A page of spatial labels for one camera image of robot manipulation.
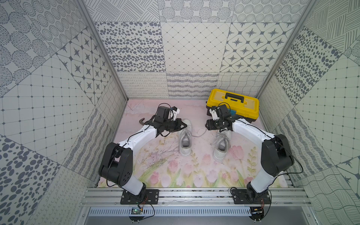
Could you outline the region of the white sneaker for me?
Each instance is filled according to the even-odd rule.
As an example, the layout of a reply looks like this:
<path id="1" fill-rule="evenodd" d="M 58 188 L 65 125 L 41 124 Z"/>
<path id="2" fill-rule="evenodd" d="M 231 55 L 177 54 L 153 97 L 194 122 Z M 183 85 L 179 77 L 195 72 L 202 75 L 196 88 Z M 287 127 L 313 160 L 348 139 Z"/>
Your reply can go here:
<path id="1" fill-rule="evenodd" d="M 215 145 L 214 145 L 214 151 L 213 151 L 213 158 L 216 161 L 224 160 L 228 150 L 231 147 L 231 144 L 230 144 L 231 135 L 232 135 L 232 132 L 230 130 L 217 132 L 216 141 L 215 141 Z"/>
<path id="2" fill-rule="evenodd" d="M 179 150 L 182 156 L 187 157 L 192 152 L 192 138 L 198 138 L 203 136 L 207 132 L 207 130 L 204 129 L 204 132 L 201 135 L 196 136 L 192 134 L 191 121 L 188 119 L 184 119 L 182 122 L 186 124 L 186 127 L 178 133 Z"/>

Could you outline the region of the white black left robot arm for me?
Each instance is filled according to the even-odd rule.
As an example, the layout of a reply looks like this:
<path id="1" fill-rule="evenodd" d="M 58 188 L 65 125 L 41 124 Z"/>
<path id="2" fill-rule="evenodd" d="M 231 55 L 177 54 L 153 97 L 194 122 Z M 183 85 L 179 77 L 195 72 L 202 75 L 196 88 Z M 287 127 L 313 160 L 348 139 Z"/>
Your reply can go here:
<path id="1" fill-rule="evenodd" d="M 121 204 L 155 203 L 158 190 L 146 189 L 146 185 L 133 175 L 133 155 L 149 141 L 187 127 L 177 114 L 180 109 L 175 106 L 159 105 L 155 115 L 143 123 L 143 127 L 120 143 L 111 142 L 106 146 L 98 174 L 107 182 L 121 187 L 124 192 Z"/>

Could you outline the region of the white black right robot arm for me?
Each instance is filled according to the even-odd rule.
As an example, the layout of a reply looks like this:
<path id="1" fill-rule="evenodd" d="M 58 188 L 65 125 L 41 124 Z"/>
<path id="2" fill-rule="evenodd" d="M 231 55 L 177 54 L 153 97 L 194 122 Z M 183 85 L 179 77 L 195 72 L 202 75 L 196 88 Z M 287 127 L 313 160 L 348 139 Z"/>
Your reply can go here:
<path id="1" fill-rule="evenodd" d="M 270 203 L 269 187 L 275 180 L 285 175 L 295 161 L 288 139 L 284 135 L 266 132 L 239 115 L 232 115 L 226 105 L 213 106 L 208 109 L 212 119 L 207 120 L 208 130 L 232 131 L 243 135 L 261 149 L 261 169 L 256 177 L 247 184 L 246 193 L 231 189 L 235 203 L 268 204 Z"/>

